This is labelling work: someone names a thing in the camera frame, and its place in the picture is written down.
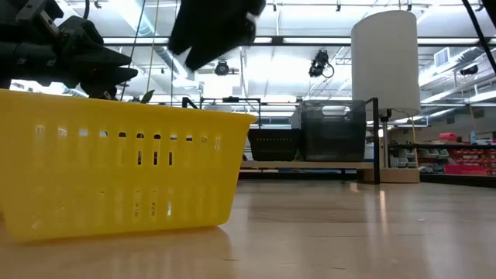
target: storage bin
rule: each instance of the storage bin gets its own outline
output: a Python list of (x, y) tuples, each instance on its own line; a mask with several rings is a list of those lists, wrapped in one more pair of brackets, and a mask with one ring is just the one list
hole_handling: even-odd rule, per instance
[(440, 140), (445, 140), (446, 142), (456, 142), (457, 135), (455, 133), (441, 133), (439, 134)]
[(248, 140), (257, 161), (293, 161), (301, 139), (300, 129), (250, 129)]
[(417, 149), (418, 151), (418, 158), (422, 159), (437, 159), (439, 156), (439, 152), (436, 149), (424, 149), (424, 148), (419, 148)]
[(408, 165), (408, 159), (389, 156), (389, 164), (391, 168), (405, 168)]
[(417, 163), (415, 161), (414, 162), (409, 161), (407, 163), (407, 167), (408, 168), (416, 168), (417, 167)]
[(400, 158), (415, 159), (415, 150), (400, 149), (398, 151), (398, 156)]
[(301, 128), (301, 154), (307, 161), (360, 162), (367, 128), (365, 101), (305, 101), (292, 117)]
[(18, 241), (216, 226), (251, 115), (0, 91), (2, 209)]
[(448, 159), (448, 158), (450, 158), (450, 153), (448, 152), (448, 150), (440, 150), (437, 158), (438, 159)]

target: gray plastic bin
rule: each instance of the gray plastic bin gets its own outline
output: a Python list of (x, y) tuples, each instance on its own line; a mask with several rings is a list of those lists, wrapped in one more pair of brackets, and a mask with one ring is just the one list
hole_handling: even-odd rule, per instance
[(367, 128), (365, 101), (305, 101), (292, 117), (303, 134), (300, 152), (307, 161), (360, 162)]

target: black plastic bin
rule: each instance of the black plastic bin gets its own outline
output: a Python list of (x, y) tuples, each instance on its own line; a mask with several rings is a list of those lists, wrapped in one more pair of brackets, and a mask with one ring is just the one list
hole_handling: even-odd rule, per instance
[(293, 116), (293, 127), (301, 127), (300, 150), (306, 161), (363, 161), (365, 101), (306, 101), (298, 113)]
[(257, 161), (293, 161), (301, 139), (300, 129), (250, 129), (253, 159)]

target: cable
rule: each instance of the cable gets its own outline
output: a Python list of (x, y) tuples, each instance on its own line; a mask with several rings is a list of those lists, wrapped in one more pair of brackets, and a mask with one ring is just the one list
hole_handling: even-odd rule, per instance
[(332, 66), (329, 62), (327, 62), (327, 64), (331, 67), (331, 69), (332, 69), (332, 74), (331, 74), (330, 76), (326, 76), (326, 75), (324, 75), (324, 73), (322, 73), (322, 76), (323, 76), (324, 78), (330, 79), (330, 78), (332, 78), (332, 77), (334, 76), (335, 71), (334, 71), (334, 67), (333, 67), (333, 66)]
[[(177, 3), (177, 0), (176, 0), (176, 7), (174, 8), (174, 22), (176, 22), (176, 19), (177, 19), (177, 6), (179, 4)], [(170, 106), (172, 106), (172, 97), (174, 96), (174, 86), (172, 85), (172, 81), (174, 79), (174, 58), (176, 57), (176, 55), (173, 53), (172, 54), (172, 64), (170, 65)]]
[(90, 0), (86, 0), (84, 3), (83, 19), (88, 19), (88, 16), (90, 15)]
[[(141, 19), (143, 18), (143, 13), (145, 12), (145, 3), (146, 1), (143, 1), (143, 6), (141, 7), (141, 15), (139, 15), (140, 21), (138, 22), (138, 27), (136, 27), (136, 34), (134, 35), (134, 44), (133, 44), (133, 48), (131, 49), (131, 63), (133, 62), (132, 59), (133, 59), (134, 49), (136, 48), (136, 40), (138, 39), (138, 33), (140, 32)], [(131, 68), (131, 63), (127, 65), (128, 69)], [(126, 85), (127, 85), (127, 81), (124, 82), (124, 88), (122, 89), (120, 101), (122, 101), (122, 98), (124, 97), (124, 92), (126, 91)]]
[(157, 0), (157, 11), (155, 12), (155, 26), (153, 28), (152, 52), (151, 52), (151, 55), (150, 55), (150, 69), (148, 70), (148, 81), (146, 82), (146, 91), (145, 91), (145, 93), (147, 93), (148, 90), (150, 89), (150, 79), (152, 78), (153, 53), (155, 52), (155, 51), (153, 51), (153, 47), (155, 47), (155, 36), (157, 34), (158, 7), (159, 7), (159, 5), (160, 5), (160, 0)]
[(496, 74), (496, 62), (494, 62), (493, 54), (491, 52), (491, 49), (489, 48), (489, 45), (486, 42), (486, 39), (484, 37), (484, 34), (482, 33), (482, 29), (479, 26), (479, 22), (477, 21), (477, 17), (475, 16), (475, 13), (470, 6), (468, 0), (462, 0), (463, 5), (465, 5), (465, 8), (467, 9), (468, 16), (470, 17), (470, 20), (474, 24), (475, 31), (477, 32), (477, 35), (479, 36), (480, 44), (484, 48), (484, 51), (487, 54), (487, 58), (489, 59), (489, 63), (491, 64), (491, 67), (493, 68), (494, 73)]

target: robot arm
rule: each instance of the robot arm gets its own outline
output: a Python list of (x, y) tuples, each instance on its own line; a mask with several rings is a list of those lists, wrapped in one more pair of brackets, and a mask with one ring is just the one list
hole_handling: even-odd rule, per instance
[(78, 84), (90, 98), (114, 99), (116, 85), (138, 71), (120, 66), (131, 58), (103, 47), (95, 25), (72, 16), (60, 26), (53, 21), (64, 13), (54, 0), (0, 2), (0, 87), (12, 79), (53, 81), (68, 88)]
[(265, 0), (183, 0), (168, 48), (180, 54), (191, 48), (185, 64), (192, 71), (225, 52), (255, 40), (253, 16)]

